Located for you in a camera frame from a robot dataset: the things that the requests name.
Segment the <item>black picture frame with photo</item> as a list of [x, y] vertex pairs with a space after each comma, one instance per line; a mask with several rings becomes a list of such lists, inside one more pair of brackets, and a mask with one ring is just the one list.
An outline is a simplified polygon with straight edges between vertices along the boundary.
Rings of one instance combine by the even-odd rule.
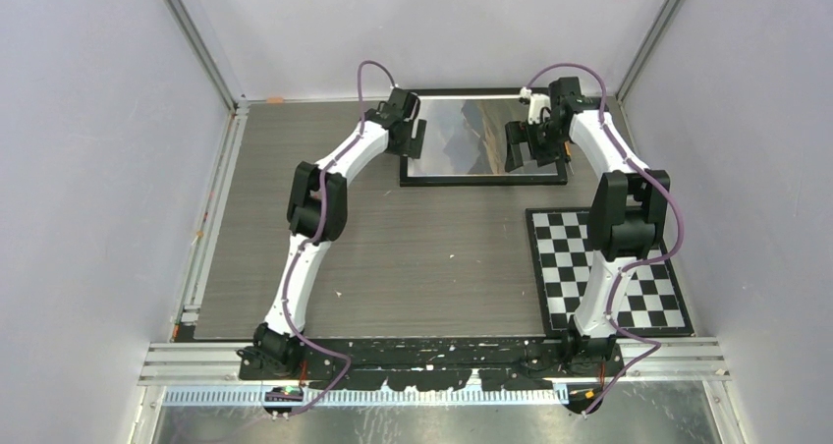
[[400, 159], [402, 187], [563, 186], [564, 161], [539, 166], [523, 141], [507, 143], [509, 122], [525, 122], [528, 108], [509, 90], [425, 91], [426, 122], [418, 159]]

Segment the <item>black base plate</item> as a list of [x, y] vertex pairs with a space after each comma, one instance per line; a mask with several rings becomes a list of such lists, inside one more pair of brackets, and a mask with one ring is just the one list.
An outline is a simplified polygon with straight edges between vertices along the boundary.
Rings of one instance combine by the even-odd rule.
[[267, 340], [237, 355], [243, 380], [290, 380], [318, 391], [459, 391], [475, 382], [487, 391], [541, 390], [554, 379], [599, 385], [624, 366], [620, 351], [607, 361], [565, 361], [560, 341], [545, 337], [336, 338], [313, 347]]

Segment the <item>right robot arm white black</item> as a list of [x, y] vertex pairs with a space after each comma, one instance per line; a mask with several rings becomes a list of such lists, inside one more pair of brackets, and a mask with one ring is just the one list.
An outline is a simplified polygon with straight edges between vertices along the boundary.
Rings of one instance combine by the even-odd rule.
[[583, 95], [578, 78], [559, 78], [544, 93], [527, 84], [519, 99], [528, 114], [505, 126], [505, 170], [517, 170], [528, 158], [539, 167], [561, 163], [571, 142], [598, 179], [587, 220], [587, 287], [557, 350], [567, 371], [586, 375], [614, 356], [615, 322], [627, 284], [637, 267], [650, 262], [673, 208], [670, 177], [636, 156], [609, 122], [606, 98]]

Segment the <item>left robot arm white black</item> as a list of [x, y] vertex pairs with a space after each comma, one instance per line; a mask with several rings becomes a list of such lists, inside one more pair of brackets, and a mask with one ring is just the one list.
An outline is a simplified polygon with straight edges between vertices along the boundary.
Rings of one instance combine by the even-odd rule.
[[287, 206], [287, 261], [251, 345], [238, 351], [241, 379], [288, 379], [300, 370], [312, 346], [305, 337], [309, 298], [325, 255], [346, 228], [350, 184], [383, 153], [420, 158], [426, 123], [419, 108], [417, 93], [395, 86], [387, 100], [361, 112], [355, 129], [329, 154], [296, 167]]

